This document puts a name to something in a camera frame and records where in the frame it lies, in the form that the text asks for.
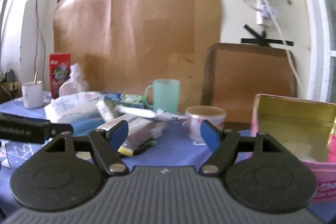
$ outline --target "silver bolt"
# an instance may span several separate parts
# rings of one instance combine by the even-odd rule
[[[204,165],[202,171],[206,174],[215,174],[218,172],[218,167],[216,165]]]
[[[121,173],[126,170],[126,166],[123,164],[112,164],[110,165],[109,169],[113,173]]]

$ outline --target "blue tablecloth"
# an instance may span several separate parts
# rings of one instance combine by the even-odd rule
[[[20,116],[45,119],[44,109],[27,110],[21,102],[10,101],[0,105],[0,112]],[[102,124],[99,118],[74,123],[74,131],[91,131],[92,127]],[[249,131],[242,131],[242,135],[249,135]],[[23,162],[31,157],[41,145],[29,143],[4,142],[0,148],[0,208],[9,216],[18,209],[9,190],[11,174]],[[145,166],[186,166],[192,165],[196,170],[211,155],[207,146],[193,145],[178,126],[170,125],[163,132],[157,145],[149,148],[145,153],[133,158],[123,159],[130,170],[136,165]],[[309,210],[325,223],[336,215],[336,203],[312,204]]]

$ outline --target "green mug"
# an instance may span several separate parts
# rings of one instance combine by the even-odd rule
[[[147,93],[153,88],[153,105],[147,101]],[[149,85],[145,90],[146,105],[153,108],[156,112],[158,109],[169,113],[177,113],[180,95],[180,81],[174,79],[157,79],[153,85]]]

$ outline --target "white paper cup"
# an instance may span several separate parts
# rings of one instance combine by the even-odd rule
[[[208,120],[219,130],[223,130],[226,111],[214,106],[192,106],[185,110],[189,117],[189,138],[195,142],[204,143],[201,137],[201,123]]]
[[[22,98],[25,108],[38,108],[43,106],[42,81],[22,84]]]

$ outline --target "open tin box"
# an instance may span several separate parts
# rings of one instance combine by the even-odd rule
[[[267,132],[315,174],[315,203],[336,201],[336,163],[328,163],[328,142],[336,118],[336,104],[258,94],[251,134]]]

